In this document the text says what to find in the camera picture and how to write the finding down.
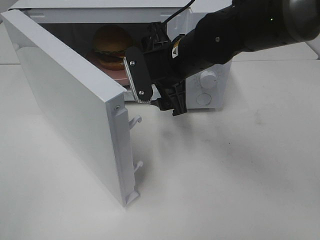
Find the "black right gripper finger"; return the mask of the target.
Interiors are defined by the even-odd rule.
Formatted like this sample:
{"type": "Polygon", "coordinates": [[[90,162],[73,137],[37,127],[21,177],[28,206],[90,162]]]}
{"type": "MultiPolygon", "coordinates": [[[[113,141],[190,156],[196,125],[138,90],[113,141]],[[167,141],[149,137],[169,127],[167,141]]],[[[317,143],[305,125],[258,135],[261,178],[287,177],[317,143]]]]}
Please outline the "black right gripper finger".
{"type": "Polygon", "coordinates": [[[157,99],[157,106],[161,111],[173,110],[173,116],[187,112],[185,81],[171,86],[157,84],[157,89],[161,96],[157,99]]]}
{"type": "Polygon", "coordinates": [[[167,35],[167,25],[162,22],[152,22],[142,38],[143,50],[157,50],[170,43],[167,35]]]}

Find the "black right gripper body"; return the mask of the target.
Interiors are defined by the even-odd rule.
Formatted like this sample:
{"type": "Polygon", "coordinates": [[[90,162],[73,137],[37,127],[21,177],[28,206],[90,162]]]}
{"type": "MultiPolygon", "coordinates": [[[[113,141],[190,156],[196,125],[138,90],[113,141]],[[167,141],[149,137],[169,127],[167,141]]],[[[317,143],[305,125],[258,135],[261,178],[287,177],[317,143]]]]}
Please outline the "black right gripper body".
{"type": "Polygon", "coordinates": [[[153,37],[142,39],[143,57],[146,64],[148,77],[143,77],[141,85],[146,89],[152,84],[157,84],[163,89],[176,87],[178,90],[185,89],[185,79],[174,73],[171,67],[172,48],[181,40],[176,37],[173,41],[169,38],[162,40],[153,37]]]}

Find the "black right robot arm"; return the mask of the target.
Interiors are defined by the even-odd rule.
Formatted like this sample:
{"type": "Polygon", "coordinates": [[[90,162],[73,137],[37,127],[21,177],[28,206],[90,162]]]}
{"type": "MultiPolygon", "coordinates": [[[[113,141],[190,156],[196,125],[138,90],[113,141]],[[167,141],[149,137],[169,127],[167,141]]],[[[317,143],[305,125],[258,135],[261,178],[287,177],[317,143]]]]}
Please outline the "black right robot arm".
{"type": "Polygon", "coordinates": [[[172,86],[242,52],[311,41],[320,33],[317,0],[234,0],[201,18],[195,28],[144,55],[143,86],[172,86]]]}

